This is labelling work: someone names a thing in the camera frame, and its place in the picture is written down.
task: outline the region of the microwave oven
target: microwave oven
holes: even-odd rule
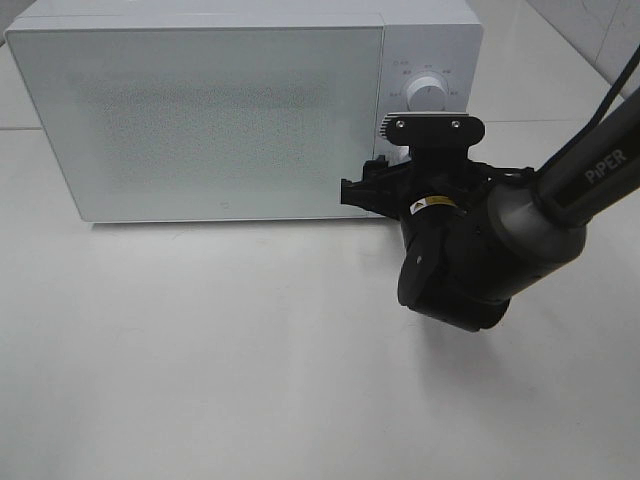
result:
[[[464,0],[38,0],[5,32],[80,217],[350,218],[398,111],[464,111]]]

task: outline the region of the robotic arm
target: robotic arm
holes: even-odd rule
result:
[[[599,123],[640,48],[591,122],[540,170],[468,159],[484,125],[466,114],[389,114],[381,134],[410,160],[366,162],[341,203],[400,221],[398,300],[460,328],[496,325],[511,297],[580,255],[590,219],[640,187],[640,89]]]

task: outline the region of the white wall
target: white wall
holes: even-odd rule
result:
[[[4,43],[2,33],[13,19],[26,10],[34,0],[0,0],[0,45]]]
[[[640,43],[640,0],[528,0],[610,82]],[[636,71],[623,90],[640,86]]]

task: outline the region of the black cable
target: black cable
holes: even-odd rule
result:
[[[596,113],[593,114],[591,120],[587,122],[587,124],[582,127],[582,129],[571,139],[569,140],[564,147],[558,150],[540,169],[536,172],[538,176],[542,175],[546,170],[548,170],[559,158],[562,158],[569,150],[571,150],[580,140],[582,140],[591,130],[598,126],[598,124],[602,121],[604,116],[611,108],[611,104],[615,100],[616,96],[622,90],[622,87],[627,83],[629,77],[636,69],[638,64],[640,63],[640,45],[636,49],[635,53],[631,56],[625,67],[620,72],[620,75],[616,79],[615,82],[611,85],[611,88],[604,96],[600,106],[596,110]]]

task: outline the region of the white tabletop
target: white tabletop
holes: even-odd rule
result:
[[[474,158],[540,165],[607,85],[525,2]],[[631,479],[640,195],[470,334],[397,304],[387,220],[82,223],[0,48],[0,478]]]

